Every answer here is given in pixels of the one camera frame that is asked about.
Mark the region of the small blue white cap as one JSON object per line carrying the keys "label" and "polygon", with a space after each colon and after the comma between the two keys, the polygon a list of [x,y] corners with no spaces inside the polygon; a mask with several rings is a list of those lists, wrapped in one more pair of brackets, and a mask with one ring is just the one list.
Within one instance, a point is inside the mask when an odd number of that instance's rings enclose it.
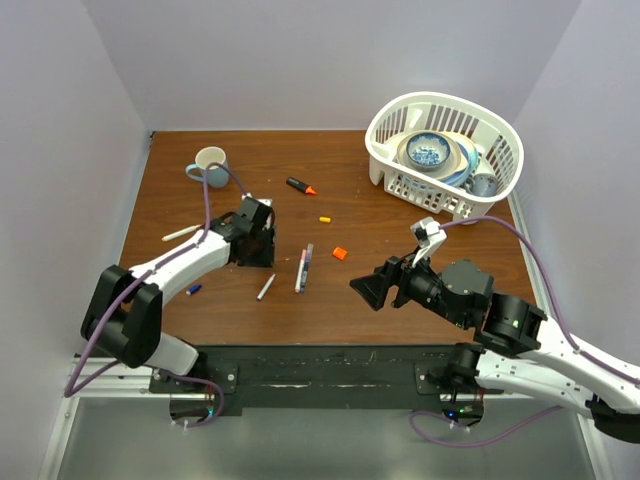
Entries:
{"label": "small blue white cap", "polygon": [[194,295],[195,293],[199,292],[201,288],[202,288],[202,285],[201,285],[201,284],[192,285],[191,287],[189,287],[189,288],[187,289],[186,294],[187,294],[188,296],[192,296],[192,295]]}

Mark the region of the grey pen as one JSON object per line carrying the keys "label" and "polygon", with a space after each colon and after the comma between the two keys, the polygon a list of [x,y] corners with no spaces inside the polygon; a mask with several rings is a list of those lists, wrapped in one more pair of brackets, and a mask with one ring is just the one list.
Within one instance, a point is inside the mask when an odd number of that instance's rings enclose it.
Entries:
{"label": "grey pen", "polygon": [[270,275],[270,277],[266,280],[265,284],[263,285],[263,287],[261,288],[261,290],[259,291],[259,293],[256,295],[256,300],[257,301],[262,301],[264,296],[266,295],[266,293],[268,292],[268,290],[270,289],[271,285],[273,284],[274,280],[276,278],[276,273],[273,273]]}

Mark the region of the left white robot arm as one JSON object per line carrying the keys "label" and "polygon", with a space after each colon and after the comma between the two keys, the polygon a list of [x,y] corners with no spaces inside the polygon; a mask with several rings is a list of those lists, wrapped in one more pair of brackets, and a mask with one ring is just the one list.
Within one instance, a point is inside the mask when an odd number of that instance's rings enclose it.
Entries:
{"label": "left white robot arm", "polygon": [[245,196],[238,209],[209,219],[189,240],[147,263],[112,265],[98,280],[81,325],[88,348],[130,367],[172,373],[185,392],[207,380],[204,354],[162,328],[164,307],[202,276],[230,264],[271,268],[275,211],[270,199]]}

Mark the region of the white pink pen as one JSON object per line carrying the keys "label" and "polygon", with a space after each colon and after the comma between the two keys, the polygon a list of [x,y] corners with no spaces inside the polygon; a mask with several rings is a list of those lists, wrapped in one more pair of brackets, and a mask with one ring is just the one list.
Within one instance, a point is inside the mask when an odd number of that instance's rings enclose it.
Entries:
{"label": "white pink pen", "polygon": [[301,291],[302,274],[303,274],[303,271],[304,271],[304,265],[305,265],[305,261],[306,261],[306,254],[307,254],[307,250],[306,250],[306,248],[303,248],[302,251],[301,251],[300,260],[299,260],[297,273],[296,273],[295,284],[294,284],[294,292],[296,294],[300,293],[300,291]]}

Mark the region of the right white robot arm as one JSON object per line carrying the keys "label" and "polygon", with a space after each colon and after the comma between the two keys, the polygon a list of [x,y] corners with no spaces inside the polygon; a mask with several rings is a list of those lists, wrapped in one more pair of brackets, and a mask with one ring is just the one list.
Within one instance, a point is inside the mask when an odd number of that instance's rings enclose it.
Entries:
{"label": "right white robot arm", "polygon": [[350,281],[373,309],[384,306],[391,287],[393,307],[413,301],[463,330],[445,367],[429,382],[456,395],[500,390],[553,402],[594,422],[616,440],[639,441],[639,370],[623,365],[617,377],[571,347],[559,324],[520,297],[500,293],[493,277],[468,260],[435,272],[429,260],[391,257],[373,273]]}

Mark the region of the white yellow pen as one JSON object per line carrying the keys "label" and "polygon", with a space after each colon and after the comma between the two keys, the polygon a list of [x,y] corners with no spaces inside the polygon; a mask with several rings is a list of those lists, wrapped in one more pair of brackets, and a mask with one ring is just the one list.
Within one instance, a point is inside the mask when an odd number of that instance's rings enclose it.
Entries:
{"label": "white yellow pen", "polygon": [[185,227],[183,229],[180,229],[178,231],[175,231],[175,232],[169,233],[167,235],[164,235],[161,238],[161,241],[162,242],[170,242],[172,240],[175,240],[175,239],[178,239],[178,238],[183,237],[185,235],[188,235],[188,234],[191,234],[193,232],[196,232],[200,228],[201,228],[201,226],[198,225],[198,224],[191,225],[191,226]]}

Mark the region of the dark blue pen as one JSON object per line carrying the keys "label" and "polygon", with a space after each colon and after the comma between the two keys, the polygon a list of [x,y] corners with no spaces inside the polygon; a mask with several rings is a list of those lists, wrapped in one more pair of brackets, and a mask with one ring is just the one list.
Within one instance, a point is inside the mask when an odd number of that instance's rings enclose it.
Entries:
{"label": "dark blue pen", "polygon": [[307,245],[305,261],[304,261],[303,270],[301,274],[300,293],[305,292],[305,289],[308,283],[308,275],[309,275],[310,263],[313,255],[313,249],[314,249],[314,244],[309,243]]}

